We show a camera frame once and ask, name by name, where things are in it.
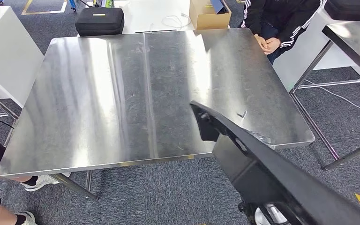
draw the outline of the black carrying case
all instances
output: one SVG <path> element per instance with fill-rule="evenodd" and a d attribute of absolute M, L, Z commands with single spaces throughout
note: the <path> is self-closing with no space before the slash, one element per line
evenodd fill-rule
<path fill-rule="evenodd" d="M 121 34 L 125 18 L 121 8 L 85 8 L 75 22 L 81 37 Z"/>
<path fill-rule="evenodd" d="M 328 0 L 325 10 L 334 20 L 360 21 L 360 0 Z"/>

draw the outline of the clasped hands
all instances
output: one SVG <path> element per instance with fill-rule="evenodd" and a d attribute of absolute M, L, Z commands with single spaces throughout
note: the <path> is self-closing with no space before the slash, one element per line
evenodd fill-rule
<path fill-rule="evenodd" d="M 273 53 L 281 45 L 281 41 L 276 37 L 264 40 L 264 38 L 255 34 L 255 38 L 266 55 Z"/>

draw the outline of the white sneaker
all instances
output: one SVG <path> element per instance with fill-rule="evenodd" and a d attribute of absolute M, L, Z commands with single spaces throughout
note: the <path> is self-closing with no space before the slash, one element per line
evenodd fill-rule
<path fill-rule="evenodd" d="M 25 212 L 17 213 L 17 215 L 25 216 L 25 221 L 22 225 L 37 225 L 35 223 L 35 216 L 32 213 L 25 211 Z"/>
<path fill-rule="evenodd" d="M 71 173 L 65 172 L 65 173 L 63 173 L 63 175 L 66 177 L 69 177 L 71 175 Z M 31 185 L 24 184 L 24 183 L 21 183 L 21 184 L 24 186 L 24 189 L 26 191 L 36 191 L 36 190 L 41 189 L 46 184 L 58 184 L 58 183 L 59 183 L 58 181 L 49 177 L 48 175 L 40 175 L 40 176 L 38 176 L 36 185 L 31 186 Z"/>

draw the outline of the sock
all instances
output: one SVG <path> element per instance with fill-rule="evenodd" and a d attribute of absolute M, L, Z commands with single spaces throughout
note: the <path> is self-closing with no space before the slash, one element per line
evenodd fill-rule
<path fill-rule="evenodd" d="M 23 215 L 16 215 L 16 216 L 17 216 L 17 222 L 15 225 L 22 225 L 25 222 L 25 220 L 27 219 Z"/>
<path fill-rule="evenodd" d="M 37 180 L 38 180 L 38 176 L 33 176 L 33 177 L 31 177 L 31 179 L 29 179 L 28 181 L 23 182 L 23 183 L 28 184 L 30 186 L 34 186 L 37 184 Z"/>

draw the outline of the metal table frame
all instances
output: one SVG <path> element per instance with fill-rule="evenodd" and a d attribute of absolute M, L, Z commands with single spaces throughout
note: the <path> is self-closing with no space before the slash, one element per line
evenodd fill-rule
<path fill-rule="evenodd" d="M 330 39 L 326 45 L 323 47 L 323 49 L 318 53 L 318 55 L 315 57 L 315 59 L 311 62 L 311 64 L 308 66 L 308 68 L 306 69 L 306 71 L 304 71 L 303 75 L 301 76 L 301 78 L 296 82 L 296 84 L 294 85 L 294 87 L 290 90 L 289 94 L 292 97 L 292 99 L 295 101 L 296 105 L 299 107 L 301 114 L 303 114 L 303 116 L 308 120 L 308 122 L 311 124 L 313 130 L 318 134 L 318 136 L 320 137 L 320 139 L 323 141 L 323 143 L 325 144 L 326 148 L 329 150 L 330 154 L 333 156 L 333 158 L 335 159 L 334 162 L 328 164 L 328 165 L 324 165 L 322 166 L 323 170 L 330 170 L 335 168 L 338 165 L 342 165 L 345 162 L 350 161 L 351 159 L 353 159 L 356 156 L 360 155 L 360 147 L 357 148 L 356 150 L 348 153 L 347 155 L 340 157 L 337 152 L 335 151 L 335 149 L 332 147 L 332 145 L 329 143 L 328 139 L 326 139 L 325 135 L 323 134 L 323 132 L 319 129 L 318 125 L 314 122 L 314 120 L 311 118 L 311 116 L 308 114 L 307 110 L 305 109 L 305 107 L 303 106 L 303 104 L 300 102 L 300 100 L 296 97 L 296 90 L 298 89 L 305 89 L 305 88 L 315 88 L 315 87 L 326 87 L 326 86 L 334 86 L 334 85 L 342 85 L 342 84 L 350 84 L 350 83 L 360 83 L 360 79 L 358 80 L 349 80 L 349 81 L 340 81 L 340 82 L 327 82 L 327 83 L 317 83 L 317 84 L 307 84 L 307 85 L 301 85 L 306 77 L 311 73 L 311 71 L 315 68 L 315 66 L 319 63 L 319 61 L 323 58 L 323 56 L 325 55 L 325 53 L 332 47 L 332 45 L 334 44 L 334 42 Z M 350 58 L 352 58 L 353 61 L 355 61 L 358 64 L 359 60 L 355 60 L 353 59 L 353 57 L 351 57 L 351 55 L 349 55 Z"/>
<path fill-rule="evenodd" d="M 7 106 L 5 106 L 1 101 L 0 101 L 0 108 L 7 113 L 10 117 L 13 118 L 13 124 L 12 126 L 15 127 L 16 122 L 18 120 L 18 115 L 16 113 L 14 113 L 12 110 L 10 110 Z M 9 135 L 6 138 L 5 143 L 3 144 L 4 147 L 6 147 L 10 141 L 10 137 L 11 134 L 13 132 L 13 129 L 11 128 L 9 131 Z M 86 185 L 84 189 L 83 187 L 79 186 L 77 183 L 73 182 L 70 178 L 64 176 L 61 173 L 58 174 L 49 174 L 48 176 L 52 177 L 53 179 L 57 180 L 58 182 L 62 183 L 63 185 L 67 186 L 68 188 L 70 188 L 71 190 L 77 192 L 80 195 L 85 196 L 86 198 L 92 199 L 92 200 L 97 200 L 98 197 L 93 195 L 90 192 L 90 185 L 91 185 L 91 179 L 92 179 L 92 171 L 87 171 L 87 176 L 86 176 Z"/>

